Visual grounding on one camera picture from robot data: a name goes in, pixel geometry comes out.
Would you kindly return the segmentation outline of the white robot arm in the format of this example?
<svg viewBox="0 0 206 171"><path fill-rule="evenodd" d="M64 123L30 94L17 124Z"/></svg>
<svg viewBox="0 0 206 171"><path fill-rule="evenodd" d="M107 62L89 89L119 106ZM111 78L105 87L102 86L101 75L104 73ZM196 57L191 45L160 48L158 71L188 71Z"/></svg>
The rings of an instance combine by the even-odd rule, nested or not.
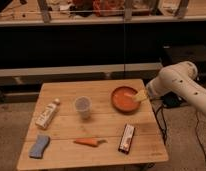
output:
<svg viewBox="0 0 206 171"><path fill-rule="evenodd" d="M173 92L206 116L206 89L194 81L197 75L198 69L190 61L163 67L146 85L146 89L133 95L132 99L141 102L147 98L155 99Z"/></svg>

